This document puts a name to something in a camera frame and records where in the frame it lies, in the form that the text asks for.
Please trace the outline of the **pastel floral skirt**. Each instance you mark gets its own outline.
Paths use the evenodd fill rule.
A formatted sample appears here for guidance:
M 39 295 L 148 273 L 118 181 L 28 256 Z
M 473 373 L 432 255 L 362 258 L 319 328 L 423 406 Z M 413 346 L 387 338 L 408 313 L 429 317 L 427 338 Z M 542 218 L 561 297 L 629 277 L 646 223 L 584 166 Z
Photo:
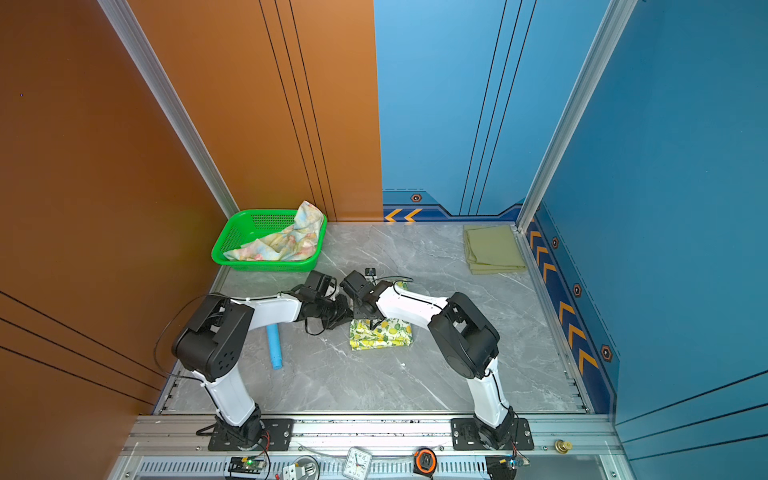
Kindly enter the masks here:
M 303 201 L 296 211 L 292 225 L 227 251 L 226 258 L 235 261 L 296 261 L 312 256 L 325 215 L 308 201 Z

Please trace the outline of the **green plastic basket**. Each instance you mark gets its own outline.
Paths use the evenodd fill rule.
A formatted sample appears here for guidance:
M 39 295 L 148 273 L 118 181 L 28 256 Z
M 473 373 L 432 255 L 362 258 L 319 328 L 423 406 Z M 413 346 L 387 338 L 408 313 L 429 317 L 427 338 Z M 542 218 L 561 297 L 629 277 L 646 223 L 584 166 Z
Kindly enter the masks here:
M 289 261 L 235 261 L 226 258 L 227 251 L 237 249 L 269 234 L 277 233 L 294 222 L 296 210 L 252 209 L 243 210 L 228 219 L 211 251 L 211 258 L 220 266 L 241 272 L 309 272 L 315 268 L 323 246 L 328 219 L 318 233 L 315 253 L 304 260 Z

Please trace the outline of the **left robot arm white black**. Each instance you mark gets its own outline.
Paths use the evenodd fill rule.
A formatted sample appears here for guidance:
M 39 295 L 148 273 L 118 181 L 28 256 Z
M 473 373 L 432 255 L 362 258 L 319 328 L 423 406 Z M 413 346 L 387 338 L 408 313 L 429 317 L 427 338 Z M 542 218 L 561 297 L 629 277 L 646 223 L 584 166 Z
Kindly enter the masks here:
M 272 325 L 318 319 L 326 331 L 352 320 L 348 297 L 338 293 L 334 277 L 312 270 L 304 283 L 264 297 L 203 297 L 171 351 L 191 377 L 199 381 L 215 408 L 209 449 L 255 450 L 268 431 L 261 410 L 248 393 L 239 370 L 250 331 Z

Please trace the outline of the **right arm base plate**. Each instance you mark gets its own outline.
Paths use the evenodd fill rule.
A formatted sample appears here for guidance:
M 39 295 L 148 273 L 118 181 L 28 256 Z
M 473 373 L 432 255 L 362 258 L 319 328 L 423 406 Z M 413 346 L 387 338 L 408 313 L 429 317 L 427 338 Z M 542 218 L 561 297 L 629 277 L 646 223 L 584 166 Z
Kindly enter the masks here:
M 509 416 L 498 427 L 490 427 L 477 418 L 453 418 L 450 426 L 453 448 L 457 451 L 532 451 L 535 448 L 525 418 Z

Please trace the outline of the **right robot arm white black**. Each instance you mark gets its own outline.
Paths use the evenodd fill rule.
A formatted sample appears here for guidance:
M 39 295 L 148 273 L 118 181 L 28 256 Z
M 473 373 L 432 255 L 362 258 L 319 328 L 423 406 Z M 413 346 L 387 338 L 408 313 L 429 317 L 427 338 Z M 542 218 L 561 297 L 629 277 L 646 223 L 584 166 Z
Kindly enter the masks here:
M 390 281 L 374 283 L 358 271 L 348 274 L 341 287 L 366 313 L 428 330 L 447 364 L 467 380 L 483 445 L 514 447 L 516 414 L 498 375 L 500 335 L 467 295 L 421 295 Z

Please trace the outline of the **lemon print skirt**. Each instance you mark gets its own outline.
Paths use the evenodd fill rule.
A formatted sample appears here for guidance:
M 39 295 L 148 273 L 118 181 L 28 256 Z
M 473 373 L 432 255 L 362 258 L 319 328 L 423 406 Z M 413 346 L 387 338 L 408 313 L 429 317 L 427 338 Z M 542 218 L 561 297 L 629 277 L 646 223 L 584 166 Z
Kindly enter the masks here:
M 375 322 L 355 319 L 350 324 L 349 343 L 354 351 L 408 347 L 413 342 L 413 331 L 409 323 L 399 319 Z

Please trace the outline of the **olive green skirt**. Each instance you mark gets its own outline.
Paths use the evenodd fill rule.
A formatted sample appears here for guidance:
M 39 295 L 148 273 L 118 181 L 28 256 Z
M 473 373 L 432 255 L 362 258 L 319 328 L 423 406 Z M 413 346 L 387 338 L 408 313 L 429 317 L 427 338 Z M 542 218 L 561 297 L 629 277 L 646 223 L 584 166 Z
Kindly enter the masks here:
M 465 225 L 464 252 L 474 275 L 522 272 L 527 269 L 513 230 L 508 225 Z

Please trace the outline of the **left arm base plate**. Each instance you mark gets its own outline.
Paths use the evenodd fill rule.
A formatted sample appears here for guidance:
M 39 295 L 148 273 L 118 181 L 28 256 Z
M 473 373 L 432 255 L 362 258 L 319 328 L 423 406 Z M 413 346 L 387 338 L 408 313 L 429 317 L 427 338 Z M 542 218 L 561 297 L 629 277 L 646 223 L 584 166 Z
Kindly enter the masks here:
M 216 418 L 215 424 L 198 433 L 210 434 L 209 451 L 285 452 L 290 447 L 294 424 L 290 418 L 260 418 L 234 427 Z

